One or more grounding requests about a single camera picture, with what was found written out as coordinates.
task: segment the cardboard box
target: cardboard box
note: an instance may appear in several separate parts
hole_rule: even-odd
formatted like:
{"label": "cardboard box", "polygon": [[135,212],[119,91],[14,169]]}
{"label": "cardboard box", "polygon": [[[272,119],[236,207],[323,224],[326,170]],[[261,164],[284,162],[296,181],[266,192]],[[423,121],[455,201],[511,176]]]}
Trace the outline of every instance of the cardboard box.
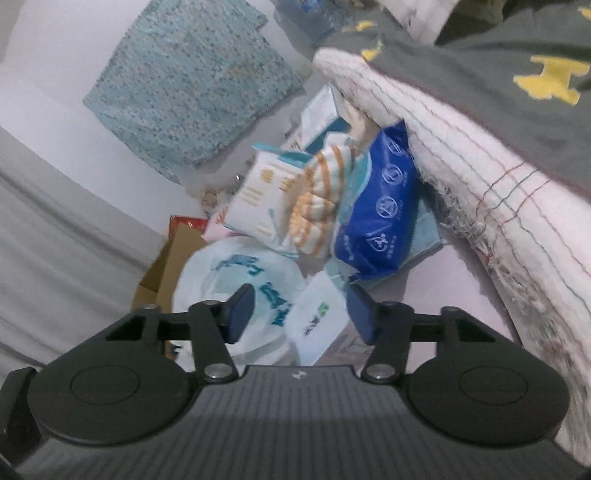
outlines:
{"label": "cardboard box", "polygon": [[132,308],[155,303],[160,305],[163,313],[171,313],[174,290],[185,263],[206,245],[207,242],[198,231],[181,223],[139,282]]}

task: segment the mattress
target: mattress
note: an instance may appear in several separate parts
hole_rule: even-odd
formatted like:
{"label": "mattress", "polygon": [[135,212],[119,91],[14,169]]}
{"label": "mattress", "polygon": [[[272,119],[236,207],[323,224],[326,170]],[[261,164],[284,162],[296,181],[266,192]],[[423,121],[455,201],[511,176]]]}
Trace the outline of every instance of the mattress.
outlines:
{"label": "mattress", "polygon": [[[378,40],[380,50],[387,39]],[[406,121],[415,163],[444,199],[446,222],[480,253],[519,312],[513,319],[525,348],[567,380],[571,406],[557,443],[591,465],[589,202],[470,115],[383,74],[362,51],[333,43],[314,63],[381,127]]]}

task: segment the ribbed black surface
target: ribbed black surface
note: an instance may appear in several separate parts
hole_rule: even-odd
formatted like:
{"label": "ribbed black surface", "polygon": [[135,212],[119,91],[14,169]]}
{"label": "ribbed black surface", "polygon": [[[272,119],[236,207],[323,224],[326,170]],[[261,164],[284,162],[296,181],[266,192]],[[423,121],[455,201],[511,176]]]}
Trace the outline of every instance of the ribbed black surface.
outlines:
{"label": "ribbed black surface", "polygon": [[110,449],[50,440],[18,471],[43,480],[556,480],[583,468],[551,441],[487,450],[444,438],[393,388],[348,367],[252,367],[207,387],[150,439]]}

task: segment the pile of clutter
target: pile of clutter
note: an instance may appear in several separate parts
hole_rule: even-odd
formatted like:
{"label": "pile of clutter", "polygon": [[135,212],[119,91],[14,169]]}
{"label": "pile of clutter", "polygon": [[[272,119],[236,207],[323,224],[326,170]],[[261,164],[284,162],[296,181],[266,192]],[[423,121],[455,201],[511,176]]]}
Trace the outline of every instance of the pile of clutter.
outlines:
{"label": "pile of clutter", "polygon": [[[227,300],[249,283],[254,314],[240,341],[228,345],[239,371],[314,365],[343,343],[356,349],[347,362],[362,364],[371,350],[348,325],[346,285],[370,287],[441,244],[404,121],[380,130],[326,85],[284,145],[254,148],[233,195],[202,198],[215,206],[209,219],[172,218],[171,235],[184,223],[204,242],[184,262],[170,310]],[[194,370],[190,342],[173,344],[176,361]]]}

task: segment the orange striped cloth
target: orange striped cloth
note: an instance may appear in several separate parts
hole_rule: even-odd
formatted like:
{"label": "orange striped cloth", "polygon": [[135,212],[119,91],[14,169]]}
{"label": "orange striped cloth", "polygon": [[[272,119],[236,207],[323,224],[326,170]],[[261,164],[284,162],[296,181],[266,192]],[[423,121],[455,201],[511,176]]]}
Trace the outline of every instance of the orange striped cloth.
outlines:
{"label": "orange striped cloth", "polygon": [[336,209],[355,156],[353,146],[329,145],[306,165],[306,185],[290,217],[290,236],[300,251],[316,258],[328,257]]}

